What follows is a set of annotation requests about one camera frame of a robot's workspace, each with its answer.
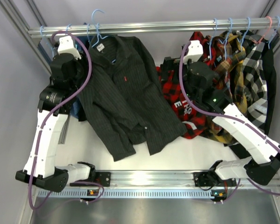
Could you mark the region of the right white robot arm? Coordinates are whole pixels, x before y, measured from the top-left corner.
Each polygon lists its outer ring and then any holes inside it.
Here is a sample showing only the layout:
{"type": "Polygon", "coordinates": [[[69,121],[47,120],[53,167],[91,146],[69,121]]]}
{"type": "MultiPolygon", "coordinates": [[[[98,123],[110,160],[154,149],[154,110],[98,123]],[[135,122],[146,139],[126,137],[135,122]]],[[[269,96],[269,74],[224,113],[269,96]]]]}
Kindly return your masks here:
{"type": "Polygon", "coordinates": [[[217,185],[232,178],[246,178],[266,186],[280,169],[280,144],[258,130],[223,90],[215,88],[215,72],[203,62],[165,57],[160,66],[161,78],[171,79],[194,109],[207,115],[227,131],[245,151],[246,158],[216,161],[205,173],[217,185]]]}

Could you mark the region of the dark grey pinstripe shirt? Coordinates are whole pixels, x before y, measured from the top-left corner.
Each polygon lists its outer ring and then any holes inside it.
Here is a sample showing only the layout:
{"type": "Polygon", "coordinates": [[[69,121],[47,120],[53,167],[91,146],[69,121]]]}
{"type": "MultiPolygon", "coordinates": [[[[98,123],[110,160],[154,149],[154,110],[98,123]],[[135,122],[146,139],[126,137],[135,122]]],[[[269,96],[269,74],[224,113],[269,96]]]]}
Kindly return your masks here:
{"type": "Polygon", "coordinates": [[[159,153],[186,133],[165,100],[154,60],[140,41],[111,36],[89,47],[92,74],[79,94],[86,118],[114,161],[136,153],[146,143],[159,153]]]}

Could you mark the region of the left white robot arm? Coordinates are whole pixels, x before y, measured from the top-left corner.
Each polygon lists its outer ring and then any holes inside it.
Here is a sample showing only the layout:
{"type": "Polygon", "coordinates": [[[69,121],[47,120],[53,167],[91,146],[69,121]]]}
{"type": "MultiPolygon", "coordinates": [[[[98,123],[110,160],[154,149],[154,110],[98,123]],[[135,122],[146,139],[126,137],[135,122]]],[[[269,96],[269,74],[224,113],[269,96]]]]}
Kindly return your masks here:
{"type": "Polygon", "coordinates": [[[61,192],[68,184],[90,181],[95,174],[95,167],[87,162],[55,166],[59,138],[76,99],[72,98],[50,113],[82,86],[89,71],[88,60],[82,52],[76,56],[72,53],[61,53],[53,58],[50,68],[50,83],[39,96],[33,147],[26,165],[16,172],[15,178],[41,189],[61,192]]]}

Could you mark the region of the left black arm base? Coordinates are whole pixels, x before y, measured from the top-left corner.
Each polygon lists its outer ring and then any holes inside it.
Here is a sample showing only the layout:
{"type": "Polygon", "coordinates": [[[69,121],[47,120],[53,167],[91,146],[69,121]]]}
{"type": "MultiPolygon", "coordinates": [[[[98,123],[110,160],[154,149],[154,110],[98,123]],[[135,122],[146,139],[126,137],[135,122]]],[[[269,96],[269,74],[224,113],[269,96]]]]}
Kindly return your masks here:
{"type": "Polygon", "coordinates": [[[110,186],[111,173],[96,171],[90,163],[79,161],[64,168],[68,173],[67,185],[71,187],[96,186],[94,183],[103,187],[110,186]]]}

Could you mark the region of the light blue wire hanger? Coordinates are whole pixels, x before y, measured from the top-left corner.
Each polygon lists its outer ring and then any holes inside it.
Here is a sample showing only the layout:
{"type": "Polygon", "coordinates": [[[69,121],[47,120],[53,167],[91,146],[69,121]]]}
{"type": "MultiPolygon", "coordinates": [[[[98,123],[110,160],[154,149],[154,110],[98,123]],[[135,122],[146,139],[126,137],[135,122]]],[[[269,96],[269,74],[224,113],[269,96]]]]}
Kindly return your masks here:
{"type": "Polygon", "coordinates": [[[89,47],[89,51],[91,53],[93,53],[95,51],[95,48],[98,47],[97,49],[97,52],[100,53],[102,50],[104,50],[104,41],[108,40],[111,42],[111,39],[114,40],[114,43],[116,41],[115,39],[115,36],[112,36],[112,35],[105,35],[105,36],[102,36],[100,31],[99,31],[99,22],[96,22],[95,21],[95,13],[96,12],[101,12],[101,13],[105,13],[103,10],[101,9],[95,9],[92,14],[91,14],[91,21],[95,27],[95,32],[96,32],[96,36],[95,36],[95,39],[96,39],[96,42],[92,43],[90,42],[90,47],[89,47]]]}

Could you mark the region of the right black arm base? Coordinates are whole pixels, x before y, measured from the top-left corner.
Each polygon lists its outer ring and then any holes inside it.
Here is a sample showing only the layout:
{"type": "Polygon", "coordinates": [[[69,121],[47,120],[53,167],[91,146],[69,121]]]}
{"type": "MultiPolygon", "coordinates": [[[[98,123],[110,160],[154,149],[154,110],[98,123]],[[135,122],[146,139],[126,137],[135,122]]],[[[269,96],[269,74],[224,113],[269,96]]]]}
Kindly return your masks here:
{"type": "Polygon", "coordinates": [[[194,183],[196,187],[213,188],[213,187],[235,187],[237,182],[233,179],[221,180],[215,174],[205,172],[194,172],[194,183]]]}

